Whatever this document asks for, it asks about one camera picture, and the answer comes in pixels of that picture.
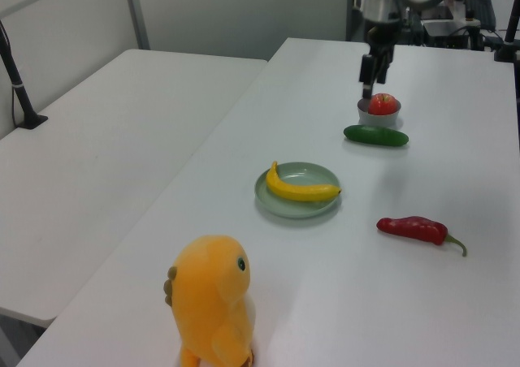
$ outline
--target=gray bowl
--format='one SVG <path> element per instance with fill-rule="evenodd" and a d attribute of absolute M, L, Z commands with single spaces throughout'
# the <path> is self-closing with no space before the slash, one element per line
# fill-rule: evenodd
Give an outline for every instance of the gray bowl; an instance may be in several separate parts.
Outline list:
<path fill-rule="evenodd" d="M 368 114 L 368 106 L 370 105 L 370 99 L 360 99 L 357 103 L 357 112 L 359 113 L 359 119 L 361 124 L 370 126 L 381 126 L 390 127 L 394 126 L 397 121 L 397 116 L 401 110 L 401 103 L 397 101 L 397 111 L 393 114 L 387 115 L 373 115 Z"/>

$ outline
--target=cucumber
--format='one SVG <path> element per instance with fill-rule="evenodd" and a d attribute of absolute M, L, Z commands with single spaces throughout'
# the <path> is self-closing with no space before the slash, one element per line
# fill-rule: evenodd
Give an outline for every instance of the cucumber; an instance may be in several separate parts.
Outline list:
<path fill-rule="evenodd" d="M 351 141 L 364 144 L 403 146 L 408 143 L 408 136 L 387 127 L 353 125 L 343 130 L 343 134 Z"/>

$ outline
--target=red chili pepper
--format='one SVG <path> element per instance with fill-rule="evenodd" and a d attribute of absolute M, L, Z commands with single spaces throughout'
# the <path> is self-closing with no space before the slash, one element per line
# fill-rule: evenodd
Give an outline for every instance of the red chili pepper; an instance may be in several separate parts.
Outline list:
<path fill-rule="evenodd" d="M 411 239 L 426 241 L 435 245 L 442 243 L 455 243 L 462 247 L 462 256 L 467 255 L 467 249 L 463 243 L 448 234 L 448 228 L 440 222 L 432 221 L 424 217 L 407 218 L 381 218 L 377 222 L 380 231 L 391 235 L 401 235 Z"/>

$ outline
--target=yellow plush toy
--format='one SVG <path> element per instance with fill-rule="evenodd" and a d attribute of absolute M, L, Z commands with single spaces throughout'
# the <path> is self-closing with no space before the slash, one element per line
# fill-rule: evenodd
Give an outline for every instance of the yellow plush toy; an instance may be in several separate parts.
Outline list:
<path fill-rule="evenodd" d="M 186 246 L 164 283 L 180 337 L 181 367 L 250 367 L 253 323 L 244 296 L 249 287 L 244 249 L 227 235 L 205 235 Z"/>

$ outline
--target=banana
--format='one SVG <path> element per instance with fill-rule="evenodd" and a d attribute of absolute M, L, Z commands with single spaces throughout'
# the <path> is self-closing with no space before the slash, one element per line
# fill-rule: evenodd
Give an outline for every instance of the banana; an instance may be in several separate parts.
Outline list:
<path fill-rule="evenodd" d="M 278 162 L 273 162 L 267 172 L 267 187 L 277 196 L 281 196 L 291 201 L 316 202 L 329 201 L 338 196 L 341 188 L 332 184 L 314 184 L 311 186 L 298 186 L 296 184 L 285 183 L 278 176 L 276 167 Z"/>

